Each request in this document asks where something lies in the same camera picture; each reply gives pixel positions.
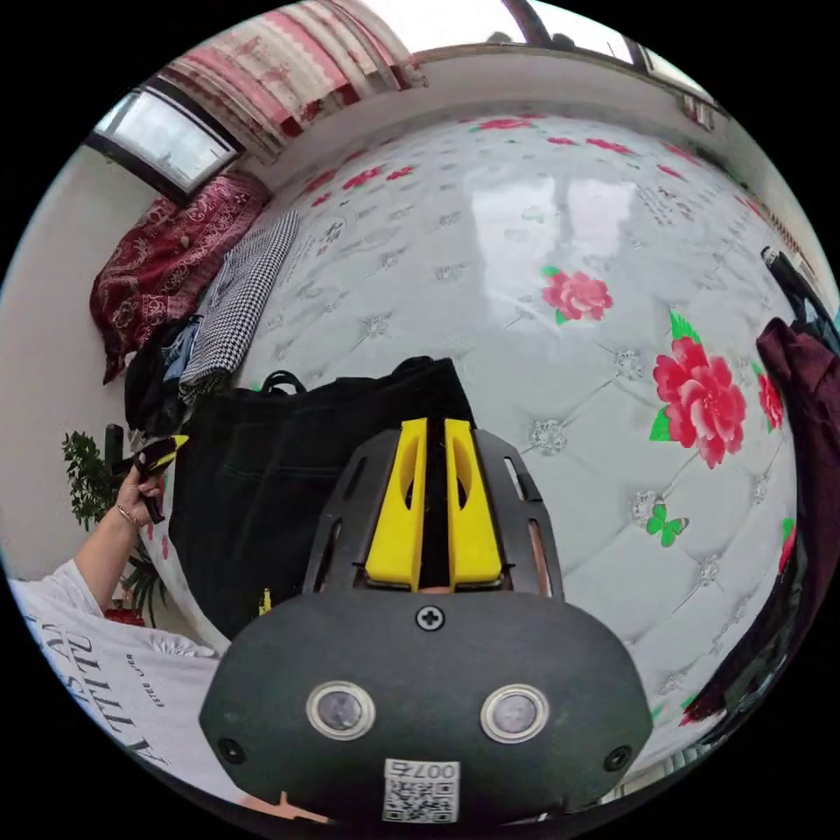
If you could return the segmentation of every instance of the window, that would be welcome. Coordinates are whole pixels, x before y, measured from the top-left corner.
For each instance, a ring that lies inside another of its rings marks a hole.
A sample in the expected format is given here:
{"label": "window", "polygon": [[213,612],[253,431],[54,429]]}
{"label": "window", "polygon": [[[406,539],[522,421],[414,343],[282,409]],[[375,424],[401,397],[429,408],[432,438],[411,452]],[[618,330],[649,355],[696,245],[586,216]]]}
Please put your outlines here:
{"label": "window", "polygon": [[364,0],[413,52],[462,44],[524,44],[502,0]]}
{"label": "window", "polygon": [[658,79],[664,79],[672,84],[678,85],[690,91],[692,94],[699,95],[707,102],[714,103],[711,95],[700,87],[690,76],[687,76],[679,67],[675,67],[670,61],[666,61],[661,55],[644,48],[647,55],[647,61],[650,65],[650,74]]}
{"label": "window", "polygon": [[570,39],[573,44],[567,48],[586,50],[590,53],[601,53],[619,61],[626,61],[632,64],[630,50],[624,36],[588,17],[577,15],[573,11],[558,9],[549,3],[542,3],[541,0],[528,0],[534,11],[542,20],[542,25],[548,30],[552,41],[561,46],[568,44]]}
{"label": "window", "polygon": [[242,147],[208,115],[200,115],[195,103],[165,86],[150,82],[125,96],[96,124],[87,145],[167,198],[185,203]]}

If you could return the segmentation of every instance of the black and white checkered cloth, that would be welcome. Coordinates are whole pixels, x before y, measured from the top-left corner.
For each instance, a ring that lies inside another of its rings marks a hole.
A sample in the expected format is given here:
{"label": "black and white checkered cloth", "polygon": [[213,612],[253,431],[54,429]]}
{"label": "black and white checkered cloth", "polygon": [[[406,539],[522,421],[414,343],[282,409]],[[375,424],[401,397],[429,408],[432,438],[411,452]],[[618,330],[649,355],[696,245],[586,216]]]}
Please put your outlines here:
{"label": "black and white checkered cloth", "polygon": [[224,387],[242,364],[297,233],[298,214],[292,210],[278,221],[250,231],[225,254],[208,292],[192,355],[178,382],[178,392],[187,405]]}

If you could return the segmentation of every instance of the black and yellow object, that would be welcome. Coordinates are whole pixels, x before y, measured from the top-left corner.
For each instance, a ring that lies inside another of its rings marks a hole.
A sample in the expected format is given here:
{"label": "black and yellow object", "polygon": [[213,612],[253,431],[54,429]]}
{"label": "black and yellow object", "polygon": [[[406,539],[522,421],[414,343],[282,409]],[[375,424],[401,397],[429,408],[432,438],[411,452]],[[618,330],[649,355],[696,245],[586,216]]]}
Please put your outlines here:
{"label": "black and yellow object", "polygon": [[[435,481],[441,448],[445,475]],[[435,516],[445,528],[430,539]],[[304,592],[417,592],[424,571],[441,565],[433,583],[451,592],[559,589],[550,520],[519,452],[466,421],[408,420],[354,454],[322,514]]]}
{"label": "black and yellow object", "polygon": [[[105,461],[115,486],[129,474],[135,466],[143,479],[160,475],[175,460],[179,449],[189,440],[187,435],[170,435],[153,441],[131,458],[119,460],[123,453],[123,430],[120,426],[110,425],[106,432]],[[164,520],[157,500],[143,497],[152,522],[156,525]]]}
{"label": "black and yellow object", "polygon": [[302,591],[258,612],[199,725],[263,802],[347,825],[560,820],[652,730],[623,642],[563,598],[522,458],[469,423],[409,420],[357,450]]}

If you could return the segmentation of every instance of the white t-shirt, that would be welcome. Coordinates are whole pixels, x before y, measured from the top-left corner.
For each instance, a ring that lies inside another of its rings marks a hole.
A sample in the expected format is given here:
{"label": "white t-shirt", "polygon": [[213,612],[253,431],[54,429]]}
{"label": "white t-shirt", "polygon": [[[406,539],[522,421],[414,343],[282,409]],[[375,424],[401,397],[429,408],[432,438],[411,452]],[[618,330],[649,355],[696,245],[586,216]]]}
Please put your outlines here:
{"label": "white t-shirt", "polygon": [[105,619],[73,560],[10,586],[53,670],[105,732],[196,788],[242,801],[199,727],[218,664],[213,650]]}

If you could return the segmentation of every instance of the white mattress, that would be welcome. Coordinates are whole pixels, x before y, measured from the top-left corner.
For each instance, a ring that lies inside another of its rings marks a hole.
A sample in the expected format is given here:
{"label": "white mattress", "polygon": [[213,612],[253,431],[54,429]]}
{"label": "white mattress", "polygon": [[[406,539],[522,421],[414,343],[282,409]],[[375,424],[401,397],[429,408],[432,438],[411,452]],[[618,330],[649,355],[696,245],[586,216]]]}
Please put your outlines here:
{"label": "white mattress", "polygon": [[[414,121],[393,143],[371,137],[353,160],[305,173],[338,169],[294,201],[297,242],[238,384],[282,368],[314,387],[384,375],[412,355],[453,357],[479,426],[519,447],[542,490],[565,597],[633,655],[654,720],[640,773],[717,722],[682,724],[683,708],[765,603],[782,522],[795,516],[793,441],[787,422],[768,430],[752,367],[765,323],[792,315],[759,257],[782,243],[708,164],[629,129],[539,116],[512,128]],[[603,318],[558,324],[546,267],[602,281]],[[709,361],[724,360],[745,401],[743,443],[714,468],[696,445],[649,439],[666,405],[653,371],[674,354],[671,312]],[[646,530],[655,499],[668,521],[688,520],[667,547]],[[222,649],[171,546],[164,559],[165,528],[152,556]]]}

